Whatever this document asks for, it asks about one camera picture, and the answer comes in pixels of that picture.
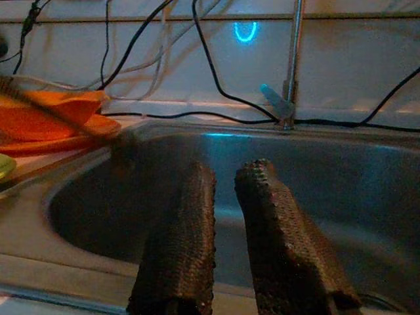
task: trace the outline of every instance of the faucet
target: faucet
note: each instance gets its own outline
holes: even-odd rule
[[[278,124],[283,130],[290,130],[294,127],[297,94],[296,73],[299,61],[304,7],[305,0],[295,0],[289,48],[289,66],[287,78],[283,82],[283,96],[281,97],[266,84],[260,87],[261,92],[277,113],[279,118]]]

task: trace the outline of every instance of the green object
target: green object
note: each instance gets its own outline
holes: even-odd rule
[[[10,156],[0,154],[0,180],[16,168],[16,161]]]

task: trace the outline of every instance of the faucet handle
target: faucet handle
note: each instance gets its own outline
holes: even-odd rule
[[[260,86],[260,91],[265,96],[270,105],[273,106],[274,111],[280,120],[280,125],[285,125],[284,123],[286,120],[290,120],[293,116],[293,113],[295,112],[295,104],[282,98],[267,84],[262,84]]]

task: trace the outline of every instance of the metal pipe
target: metal pipe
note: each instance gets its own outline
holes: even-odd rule
[[[299,61],[299,47],[301,42],[301,26],[305,0],[295,0],[295,10],[293,15],[293,25],[291,30],[290,50],[289,50],[289,69],[287,79],[283,83],[283,97],[288,102],[295,102],[296,97],[296,73]]]

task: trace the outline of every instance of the sink basin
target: sink basin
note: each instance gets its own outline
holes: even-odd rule
[[[142,144],[129,178],[111,176],[105,159],[73,175],[51,198],[50,225],[68,243],[139,263],[144,240],[179,185],[179,173],[200,160],[217,176],[215,281],[252,292],[234,177],[245,162],[267,158],[331,240],[357,291],[418,314],[418,139],[162,123],[135,131]]]

